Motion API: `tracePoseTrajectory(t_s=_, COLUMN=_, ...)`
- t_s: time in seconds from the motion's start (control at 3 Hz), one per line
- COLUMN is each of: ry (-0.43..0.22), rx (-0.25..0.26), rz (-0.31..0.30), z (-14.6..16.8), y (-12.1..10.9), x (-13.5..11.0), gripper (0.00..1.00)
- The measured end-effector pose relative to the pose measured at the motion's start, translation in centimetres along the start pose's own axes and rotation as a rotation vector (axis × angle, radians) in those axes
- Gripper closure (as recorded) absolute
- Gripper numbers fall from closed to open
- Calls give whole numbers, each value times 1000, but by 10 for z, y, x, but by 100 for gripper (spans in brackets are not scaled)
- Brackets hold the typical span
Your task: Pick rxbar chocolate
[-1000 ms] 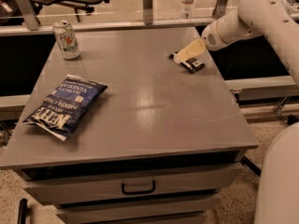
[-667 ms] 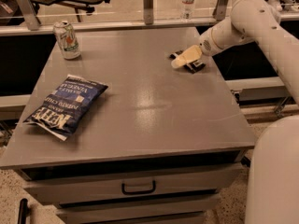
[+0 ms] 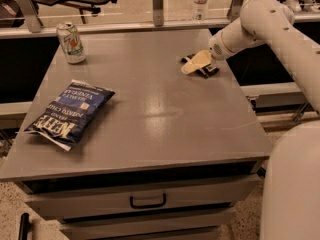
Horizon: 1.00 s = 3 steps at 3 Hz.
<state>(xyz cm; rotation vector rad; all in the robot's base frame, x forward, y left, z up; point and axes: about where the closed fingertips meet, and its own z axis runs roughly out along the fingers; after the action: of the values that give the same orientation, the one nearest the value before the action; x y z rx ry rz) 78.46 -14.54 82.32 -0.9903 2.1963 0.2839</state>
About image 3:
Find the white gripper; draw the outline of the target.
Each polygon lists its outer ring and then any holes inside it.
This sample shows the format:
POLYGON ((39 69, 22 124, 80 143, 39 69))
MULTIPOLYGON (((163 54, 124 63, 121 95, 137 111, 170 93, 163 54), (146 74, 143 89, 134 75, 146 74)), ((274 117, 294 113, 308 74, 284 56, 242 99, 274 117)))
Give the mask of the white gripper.
POLYGON ((183 74, 188 75, 196 70, 211 64, 211 55, 215 60, 226 60, 233 53, 227 48, 223 41, 223 32, 218 31, 208 42, 209 50, 201 50, 196 54, 187 55, 181 61, 184 65, 181 67, 183 74))

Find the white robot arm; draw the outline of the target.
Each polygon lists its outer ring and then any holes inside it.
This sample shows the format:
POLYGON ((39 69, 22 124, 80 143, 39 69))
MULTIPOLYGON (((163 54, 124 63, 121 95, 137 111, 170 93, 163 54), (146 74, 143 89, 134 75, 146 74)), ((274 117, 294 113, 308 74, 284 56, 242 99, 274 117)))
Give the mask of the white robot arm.
MULTIPOLYGON (((246 0, 236 20, 181 67, 184 74, 266 44, 291 78, 276 91, 302 93, 320 112, 320 45, 294 27, 277 0, 246 0)), ((274 145, 264 179, 260 240, 320 240, 320 121, 300 124, 274 145)))

